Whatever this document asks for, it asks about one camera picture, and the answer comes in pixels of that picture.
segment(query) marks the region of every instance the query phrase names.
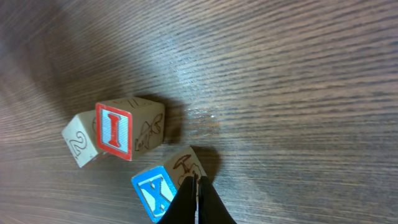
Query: wooden table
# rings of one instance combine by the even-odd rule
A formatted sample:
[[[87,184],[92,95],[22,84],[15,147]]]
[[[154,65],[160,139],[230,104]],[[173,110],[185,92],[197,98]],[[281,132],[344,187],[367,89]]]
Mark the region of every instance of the wooden table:
[[[397,1],[0,1],[0,223],[151,223],[131,177],[195,146],[238,223],[398,223]],[[164,145],[79,169],[97,101]]]

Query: block face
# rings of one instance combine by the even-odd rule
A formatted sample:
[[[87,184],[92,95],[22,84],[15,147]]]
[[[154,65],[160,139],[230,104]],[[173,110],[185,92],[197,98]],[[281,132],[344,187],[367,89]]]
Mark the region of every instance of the block face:
[[[141,173],[131,180],[153,222],[158,222],[169,208],[177,189],[163,166]]]
[[[165,162],[164,167],[177,189],[180,188],[187,176],[193,177],[194,174],[198,174],[198,178],[200,178],[206,175],[195,151],[190,146],[176,152]]]
[[[96,110],[96,125],[101,130],[97,143],[105,151],[131,161],[163,143],[165,108],[161,103],[121,98],[97,103]],[[126,136],[127,148],[123,144]]]
[[[153,222],[157,222],[162,218],[168,208],[165,204],[168,205],[168,202],[173,200],[184,179],[187,176],[194,176],[194,174],[198,174],[198,177],[206,175],[193,149],[191,147],[185,147],[132,178],[132,184]],[[168,194],[166,190],[159,193],[159,189],[157,189],[155,185],[158,184],[159,186],[160,180],[157,180],[158,178],[162,181],[164,180],[163,185],[160,186],[160,190],[167,187],[170,189],[171,194]],[[160,196],[162,197],[159,202],[155,203],[155,198],[159,198]]]
[[[77,114],[62,131],[62,136],[79,167],[104,155],[95,145],[96,134],[91,127],[94,118],[94,110]]]
[[[139,135],[135,135],[135,151],[153,149],[163,141],[164,114],[159,113],[146,117],[147,119],[143,119]]]
[[[101,103],[96,104],[98,147],[123,159],[131,159],[132,115]]]

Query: blue letter x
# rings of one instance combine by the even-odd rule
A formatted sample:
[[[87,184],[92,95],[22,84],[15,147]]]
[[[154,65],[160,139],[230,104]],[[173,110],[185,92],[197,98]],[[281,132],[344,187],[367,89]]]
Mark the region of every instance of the blue letter x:
[[[170,202],[160,193],[160,183],[162,180],[163,177],[159,177],[152,182],[146,182],[140,185],[141,189],[146,190],[155,199],[155,210],[153,211],[154,215],[161,215],[168,209],[170,205]]]

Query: alphabet block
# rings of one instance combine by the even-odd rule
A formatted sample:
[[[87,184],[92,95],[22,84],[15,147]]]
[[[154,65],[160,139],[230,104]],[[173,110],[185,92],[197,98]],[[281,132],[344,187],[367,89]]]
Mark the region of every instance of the alphabet block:
[[[96,147],[95,110],[76,114],[63,129],[62,136],[80,168],[106,156]]]
[[[135,175],[131,183],[150,219],[158,222],[183,180],[194,174],[206,175],[193,149],[186,147]]]
[[[96,104],[97,146],[131,161],[163,142],[162,103],[138,97]]]

